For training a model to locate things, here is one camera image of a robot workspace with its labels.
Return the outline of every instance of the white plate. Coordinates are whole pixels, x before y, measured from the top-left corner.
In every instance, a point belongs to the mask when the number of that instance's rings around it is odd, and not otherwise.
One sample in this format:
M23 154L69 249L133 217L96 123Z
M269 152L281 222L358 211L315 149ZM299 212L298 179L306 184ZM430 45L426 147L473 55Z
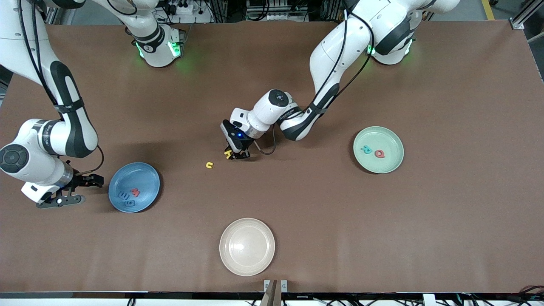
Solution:
M219 242L219 255L223 264L240 276L254 276L263 272L272 262L275 249L272 231L266 224L253 218L232 222Z

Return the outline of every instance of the plate rim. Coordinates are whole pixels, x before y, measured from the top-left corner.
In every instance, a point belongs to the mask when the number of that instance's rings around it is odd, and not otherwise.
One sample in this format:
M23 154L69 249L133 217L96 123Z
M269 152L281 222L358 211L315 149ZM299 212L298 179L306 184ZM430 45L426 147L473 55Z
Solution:
M158 184L158 188L157 188L157 191L154 192L154 195L153 195L153 200L150 201L149 204L147 204L145 207L143 207L142 209L139 209L139 210L135 210L135 211L123 211L123 210L120 210L119 208L117 208L114 204L113 204L113 201L112 201L112 194L111 194L111 191L112 191L112 188L114 188L115 186L117 186L117 182L119 181L119 178L116 178L116 176L119 174L119 172L121 170L123 170L124 168L126 167L129 167L131 165L134 165L134 164L142 164L144 165L146 168L150 168L151 172L153 173L153 175L155 175L157 177L157 184ZM111 205L119 210L120 212L124 212L124 213L135 213L135 212L140 212L146 208L148 208L151 204L153 204L153 202L157 199L157 196L159 195L159 191L160 191L160 176L159 176L159 172L155 169L155 167L153 167L152 165L148 164L148 163L145 163L145 162L132 162L132 163L128 163L126 165L124 165L123 167L119 168L115 174L112 176L112 179L110 180L109 182L109 186L108 186L108 199L109 199L109 202L111 203Z
M241 274L241 272L239 271L233 271L232 267L230 267L229 265L226 264L225 262L225 256L227 256L226 252L223 251L223 246L224 244L227 242L225 241L226 240L226 236L225 236L225 233L227 233L227 231L230 229L230 228L233 228L234 226L236 226L238 223L241 223L243 221L252 221L252 222L256 222L258 224L261 224L263 225L267 230L268 232L270 233L270 240L271 240L271 247L270 247L270 260L267 262L266 265L264 265L264 267L262 269L257 269L255 270L256 272L249 272L249 273L245 273L245 274ZM226 228L225 230L223 231L223 233L221 234L221 239L219 240L219 256L221 257L221 261L223 262L223 265L229 270L231 271L232 273L238 275L238 276L244 276L244 277L249 277L249 276L255 276L255 275L258 275L260 274L261 272L263 272L264 270L266 270L268 268L268 266L270 266L270 264L272 263L272 260L274 259L274 255L276 254L276 238L274 237L274 233L272 232L272 230L268 227L268 225L266 225L266 223L264 223L263 221L259 220L259 219L255 219L255 218L240 218L238 220L235 220L233 222L231 222Z
M356 147L356 143L357 143L357 139L359 137L359 135L361 134L364 134L363 132L365 132L366 130L370 130L370 129L376 129L376 130L385 130L385 131L388 131L390 132L391 134L395 135L397 140L399 141L400 143L400 162L391 170L389 171L385 171L385 172L376 172L376 171L372 171L370 169L368 169L367 167L363 166L363 163L359 160L359 158L357 157L357 147ZM355 155L355 159L357 160L357 163L359 163L359 165L361 167L363 167L364 169L370 171L370 172L373 172L373 173L377 173L377 174L386 174L386 173L390 173L390 172L393 172L395 170L397 170L397 168L400 167L400 165L403 163L403 160L404 160L404 144L403 144L403 141L400 139L400 137L395 133L393 132L392 130L384 127L384 126L379 126L379 125L373 125L373 126L368 126L368 127L365 127L364 129L360 130L359 133L357 133L357 135L355 136L355 139L353 140L353 154Z

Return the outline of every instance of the green plate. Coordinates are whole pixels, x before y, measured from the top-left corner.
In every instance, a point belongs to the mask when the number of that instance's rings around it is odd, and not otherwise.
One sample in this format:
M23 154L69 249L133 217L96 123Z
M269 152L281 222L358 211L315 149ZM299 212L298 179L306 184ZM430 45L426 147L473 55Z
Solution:
M369 154L365 153L365 149L369 152L368 148L372 150ZM377 150L384 152L383 158L376 157ZM359 164L368 171L389 173L403 162L404 147L393 131L381 126L371 126L357 134L353 141L353 153Z

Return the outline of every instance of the brown surface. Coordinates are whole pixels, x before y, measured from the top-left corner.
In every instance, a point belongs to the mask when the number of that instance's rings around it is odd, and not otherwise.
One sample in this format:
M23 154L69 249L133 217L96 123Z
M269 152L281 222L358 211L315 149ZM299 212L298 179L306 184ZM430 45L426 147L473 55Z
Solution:
M83 205L39 210L21 182L0 175L0 290L252 291L270 278L292 291L543 283L544 90L523 33L507 22L423 23L402 63L371 62L303 141L279 137L272 156L225 160L219 123L233 107L271 88L307 105L308 59L332 27L197 25L185 58L163 69L138 58L122 27L51 28L106 153L98 173L109 182L124 164L147 162L163 190L144 213L115 211L107 187L82 190ZM55 117L42 89L15 77L0 143L26 119ZM372 125L403 140L393 173L355 162L352 141ZM73 165L98 161L97 152ZM219 258L222 231L242 217L267 223L277 242L269 268L249 278Z

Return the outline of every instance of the black joint cap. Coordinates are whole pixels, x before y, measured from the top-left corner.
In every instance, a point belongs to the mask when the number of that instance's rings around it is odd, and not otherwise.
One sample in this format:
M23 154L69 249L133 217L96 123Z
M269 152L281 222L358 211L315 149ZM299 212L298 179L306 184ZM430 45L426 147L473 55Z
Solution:
M10 144L0 151L0 168L7 173L17 173L28 162L28 150L20 144Z
M286 107L289 104L287 94L279 89L272 89L268 94L268 100L272 105L279 107Z

